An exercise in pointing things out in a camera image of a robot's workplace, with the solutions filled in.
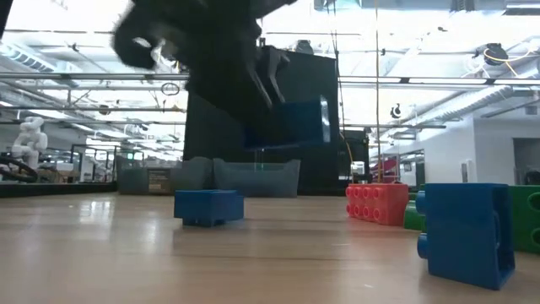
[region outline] red lego brick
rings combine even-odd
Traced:
[[[404,184],[350,184],[346,190],[350,217],[381,225],[403,225],[408,203]]]

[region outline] blue lego brick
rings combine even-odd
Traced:
[[[244,218],[244,197],[225,190],[176,191],[174,213],[183,225],[222,225]]]
[[[418,255],[429,273],[499,290],[516,267],[509,188],[500,184],[427,184],[417,211],[427,234]]]
[[[273,111],[276,117],[283,120],[284,129],[289,131],[288,141],[269,143],[246,128],[246,149],[284,149],[330,142],[328,102],[323,97],[320,100],[306,102],[286,102],[274,106]]]

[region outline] table surface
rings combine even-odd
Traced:
[[[0,199],[0,303],[540,303],[540,256],[502,291],[436,278],[418,233],[348,219],[345,198],[247,199],[182,228],[172,197]]]

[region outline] blue block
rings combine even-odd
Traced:
[[[245,148],[248,150],[284,149],[301,146],[326,144],[330,142],[330,121],[328,102],[320,100],[306,102],[286,102],[274,106],[273,115],[283,120],[289,132],[289,141],[269,143],[257,137],[249,128],[245,129]]]
[[[418,255],[429,273],[499,290],[516,267],[509,188],[500,184],[427,184],[417,211],[427,234]]]
[[[244,218],[244,197],[236,191],[175,192],[175,218],[183,225],[214,226]]]

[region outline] green lego brick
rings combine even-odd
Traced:
[[[409,201],[407,208],[405,208],[405,215],[403,216],[403,228],[422,232],[426,231],[425,216],[416,211],[416,203],[413,200]]]
[[[540,254],[540,187],[510,187],[514,248]]]

